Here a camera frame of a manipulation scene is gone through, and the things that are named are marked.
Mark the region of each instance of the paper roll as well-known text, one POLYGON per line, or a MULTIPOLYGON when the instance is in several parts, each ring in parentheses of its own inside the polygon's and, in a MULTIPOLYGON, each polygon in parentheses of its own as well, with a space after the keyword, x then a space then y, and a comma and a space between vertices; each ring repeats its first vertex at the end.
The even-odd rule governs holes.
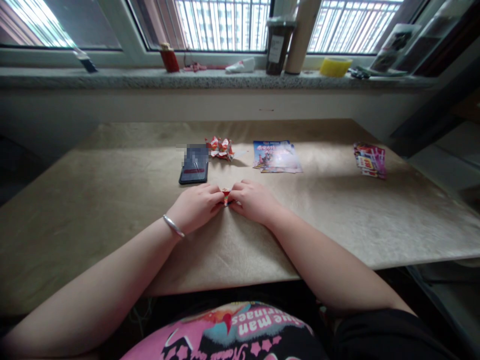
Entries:
POLYGON ((320 74, 331 78, 343 78, 347 73, 352 59, 344 57, 326 57, 320 67, 320 74))

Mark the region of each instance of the bracelet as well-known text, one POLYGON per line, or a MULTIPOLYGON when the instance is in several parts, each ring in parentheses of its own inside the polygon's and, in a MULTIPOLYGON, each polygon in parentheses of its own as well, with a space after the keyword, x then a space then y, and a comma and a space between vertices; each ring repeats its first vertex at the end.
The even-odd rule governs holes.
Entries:
POLYGON ((167 216, 163 215, 163 220, 165 220, 166 224, 171 227, 177 234, 180 236, 182 239, 185 237, 185 234, 182 232, 182 230, 179 229, 177 225, 167 216))

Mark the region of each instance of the white wall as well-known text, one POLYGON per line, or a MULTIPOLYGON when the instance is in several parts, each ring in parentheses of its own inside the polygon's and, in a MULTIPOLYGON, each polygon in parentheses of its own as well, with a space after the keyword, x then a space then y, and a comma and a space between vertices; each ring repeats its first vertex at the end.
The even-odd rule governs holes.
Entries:
POLYGON ((4 91, 0 133, 46 163, 104 122, 352 118, 388 143, 390 133, 429 96, 431 91, 4 91))

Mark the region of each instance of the granite window sill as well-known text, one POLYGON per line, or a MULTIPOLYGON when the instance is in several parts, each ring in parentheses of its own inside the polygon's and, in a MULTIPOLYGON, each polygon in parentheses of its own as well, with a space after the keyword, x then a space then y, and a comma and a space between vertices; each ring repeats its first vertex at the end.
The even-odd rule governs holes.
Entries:
POLYGON ((2 89, 427 89, 435 79, 408 76, 358 80, 349 74, 326 77, 318 71, 270 76, 264 70, 225 74, 224 70, 167 73, 164 69, 84 69, 0 67, 2 89))

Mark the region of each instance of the table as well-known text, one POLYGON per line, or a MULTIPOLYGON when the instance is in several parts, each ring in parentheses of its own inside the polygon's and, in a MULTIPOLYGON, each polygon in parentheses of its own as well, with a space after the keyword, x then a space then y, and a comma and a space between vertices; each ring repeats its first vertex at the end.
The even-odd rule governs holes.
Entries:
MULTIPOLYGON (((378 141, 351 119, 106 123, 0 208, 0 312, 30 312, 161 217, 185 144, 230 137, 232 163, 208 181, 266 185, 285 206, 373 269, 480 257, 480 220, 386 150, 388 179, 362 176, 353 143, 378 141), (252 168, 253 140, 290 140, 304 173, 252 168)), ((182 241, 146 294, 298 279, 272 234, 228 208, 182 241)))

